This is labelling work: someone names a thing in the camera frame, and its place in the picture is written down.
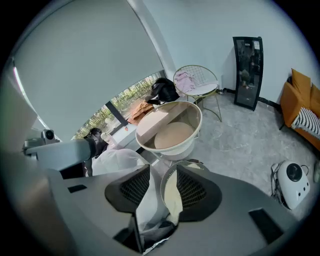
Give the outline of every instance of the roller blind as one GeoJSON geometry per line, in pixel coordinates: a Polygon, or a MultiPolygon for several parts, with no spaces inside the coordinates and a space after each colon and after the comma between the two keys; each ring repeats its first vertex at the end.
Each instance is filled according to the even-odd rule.
{"type": "Polygon", "coordinates": [[[76,0],[42,21],[15,56],[31,104],[62,140],[137,81],[163,69],[126,0],[76,0]]]}

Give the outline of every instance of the pink cloth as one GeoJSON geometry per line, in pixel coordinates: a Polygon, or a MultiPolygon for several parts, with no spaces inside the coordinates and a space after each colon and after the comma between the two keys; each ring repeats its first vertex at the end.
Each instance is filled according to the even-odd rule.
{"type": "Polygon", "coordinates": [[[174,76],[175,86],[183,93],[192,91],[196,88],[194,78],[186,71],[178,71],[174,76]]]}

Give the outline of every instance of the gray marble floor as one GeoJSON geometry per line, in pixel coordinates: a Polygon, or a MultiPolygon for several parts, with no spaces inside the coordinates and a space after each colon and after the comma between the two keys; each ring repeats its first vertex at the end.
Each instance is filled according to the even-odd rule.
{"type": "MultiPolygon", "coordinates": [[[[313,169],[318,152],[299,134],[288,127],[279,130],[282,116],[271,106],[258,102],[255,111],[234,105],[234,94],[217,95],[222,122],[210,111],[203,110],[199,138],[188,158],[198,159],[214,173],[251,183],[271,195],[271,166],[284,160],[309,168],[310,193],[294,210],[301,220],[313,206],[320,191],[313,182],[313,169]]],[[[204,106],[218,112],[216,99],[208,97],[204,106]]],[[[147,151],[141,155],[150,163],[156,158],[147,151]]],[[[161,172],[163,162],[154,165],[161,172]]]]}

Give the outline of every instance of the window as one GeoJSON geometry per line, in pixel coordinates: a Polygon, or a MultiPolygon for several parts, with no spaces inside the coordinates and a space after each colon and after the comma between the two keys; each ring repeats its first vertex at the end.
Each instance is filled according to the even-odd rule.
{"type": "Polygon", "coordinates": [[[132,111],[150,94],[151,86],[161,77],[166,77],[164,71],[149,75],[106,102],[81,126],[73,139],[82,139],[94,127],[101,129],[103,133],[113,134],[126,126],[132,111]]]}

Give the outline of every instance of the black bag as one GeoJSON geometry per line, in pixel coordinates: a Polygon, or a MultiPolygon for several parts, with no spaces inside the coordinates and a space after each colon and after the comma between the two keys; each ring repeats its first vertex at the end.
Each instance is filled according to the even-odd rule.
{"type": "Polygon", "coordinates": [[[145,98],[149,104],[156,104],[152,98],[157,96],[157,100],[161,102],[174,102],[179,98],[176,87],[172,81],[167,78],[160,77],[151,86],[151,94],[145,98]]]}

